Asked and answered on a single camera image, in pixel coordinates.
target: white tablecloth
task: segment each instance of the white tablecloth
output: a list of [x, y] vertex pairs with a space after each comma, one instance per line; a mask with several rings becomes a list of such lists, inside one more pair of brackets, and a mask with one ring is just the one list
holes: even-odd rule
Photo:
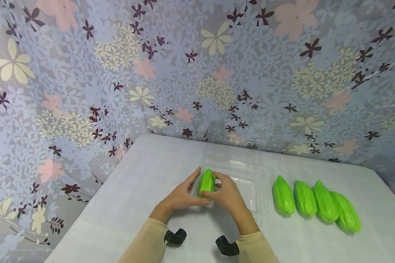
[[[133, 145], [73, 226], [45, 261], [115, 262], [154, 206], [199, 165], [208, 144], [143, 135]], [[245, 156], [250, 150], [211, 145], [211, 150]], [[371, 169], [277, 153], [256, 152], [264, 178], [261, 229], [281, 263], [395, 262], [395, 196]], [[283, 218], [275, 211], [272, 184], [278, 174], [288, 181], [314, 185], [322, 180], [353, 203], [363, 228], [348, 235], [336, 224], [304, 219], [297, 212]], [[237, 262], [220, 254], [215, 240], [236, 235], [231, 222], [219, 221], [213, 207], [180, 211], [170, 219], [173, 232], [183, 228], [181, 247], [168, 247], [162, 262]]]

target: clear plastic container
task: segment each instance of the clear plastic container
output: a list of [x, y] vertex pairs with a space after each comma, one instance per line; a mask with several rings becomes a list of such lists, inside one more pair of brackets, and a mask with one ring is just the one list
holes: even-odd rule
[[[240, 191], [247, 208], [252, 212], [256, 223], [259, 226], [262, 225], [261, 215], [263, 211], [263, 189], [261, 189], [261, 169], [234, 160], [222, 160], [221, 158], [213, 159], [210, 155], [205, 155], [201, 166], [202, 171], [199, 177], [195, 180], [192, 191], [190, 192], [191, 196], [198, 196], [200, 180], [206, 169], [211, 169], [212, 171], [228, 175], [236, 183], [237, 188]], [[214, 202], [211, 203], [209, 208], [216, 208]], [[229, 227], [231, 222], [233, 222], [229, 213], [216, 213], [216, 215], [217, 217], [221, 217], [219, 218], [221, 221], [225, 222], [225, 227]]]
[[254, 142], [216, 136], [210, 138], [208, 142], [205, 146], [206, 159], [219, 160], [221, 163], [228, 161], [229, 164], [245, 167], [261, 165], [262, 156], [259, 154], [258, 145]]

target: finger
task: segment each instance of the finger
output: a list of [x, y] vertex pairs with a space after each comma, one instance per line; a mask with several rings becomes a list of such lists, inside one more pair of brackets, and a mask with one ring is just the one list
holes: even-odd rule
[[187, 188], [195, 181], [196, 177], [200, 175], [200, 170], [202, 167], [198, 167], [184, 182], [187, 185]]
[[212, 171], [212, 174], [213, 174], [217, 179], [221, 180], [221, 182], [223, 182], [224, 180], [227, 180], [228, 178], [230, 178], [230, 177], [228, 177], [227, 175], [222, 174], [222, 173], [220, 173], [220, 172]]
[[203, 198], [199, 198], [199, 197], [191, 197], [189, 204], [203, 206], [203, 205], [209, 205], [209, 204], [211, 204], [211, 202], [207, 199], [203, 199]]
[[205, 198], [209, 198], [209, 199], [215, 200], [215, 199], [217, 199], [218, 192], [201, 191], [200, 195], [205, 197]]

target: floral fabric backdrop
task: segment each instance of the floral fabric backdrop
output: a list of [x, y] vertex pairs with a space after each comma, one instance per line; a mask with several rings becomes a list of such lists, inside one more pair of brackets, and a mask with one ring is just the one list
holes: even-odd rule
[[0, 262], [44, 261], [144, 133], [395, 193], [395, 0], [0, 0]]

